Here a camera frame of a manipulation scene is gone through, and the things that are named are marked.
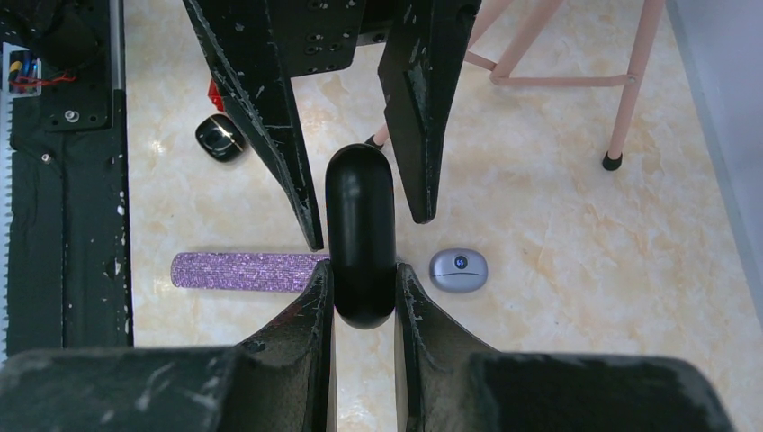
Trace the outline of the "purple earbud charging case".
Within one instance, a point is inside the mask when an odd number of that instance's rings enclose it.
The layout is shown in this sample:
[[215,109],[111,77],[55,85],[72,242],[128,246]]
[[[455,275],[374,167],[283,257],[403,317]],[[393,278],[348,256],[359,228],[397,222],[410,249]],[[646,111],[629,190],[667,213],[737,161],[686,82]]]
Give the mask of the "purple earbud charging case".
[[469,248],[454,247],[436,252],[428,272],[435,288],[447,293],[472,293],[489,279],[487,259]]

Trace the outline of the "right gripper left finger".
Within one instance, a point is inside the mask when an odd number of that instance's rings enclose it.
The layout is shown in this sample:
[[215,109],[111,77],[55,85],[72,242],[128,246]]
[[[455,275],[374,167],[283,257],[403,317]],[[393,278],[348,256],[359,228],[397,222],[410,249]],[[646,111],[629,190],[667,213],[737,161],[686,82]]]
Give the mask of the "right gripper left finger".
[[229,346],[32,350],[1,372],[4,431],[332,431],[334,281]]

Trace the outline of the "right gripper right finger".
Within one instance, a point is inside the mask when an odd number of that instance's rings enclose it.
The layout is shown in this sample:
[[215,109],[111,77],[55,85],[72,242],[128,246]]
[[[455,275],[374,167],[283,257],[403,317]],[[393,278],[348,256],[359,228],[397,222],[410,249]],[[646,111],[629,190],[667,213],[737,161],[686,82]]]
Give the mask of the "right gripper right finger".
[[731,431],[714,387],[665,356],[502,352],[396,274],[401,431]]

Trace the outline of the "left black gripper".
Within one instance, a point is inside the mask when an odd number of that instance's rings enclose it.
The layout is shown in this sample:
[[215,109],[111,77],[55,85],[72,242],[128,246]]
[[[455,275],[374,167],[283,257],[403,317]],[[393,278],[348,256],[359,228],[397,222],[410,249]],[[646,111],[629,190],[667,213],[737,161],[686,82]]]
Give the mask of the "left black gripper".
[[324,247],[291,77],[347,68],[386,43],[384,116],[412,219],[435,218],[444,136],[478,1],[185,2],[228,117],[286,194],[308,248]]

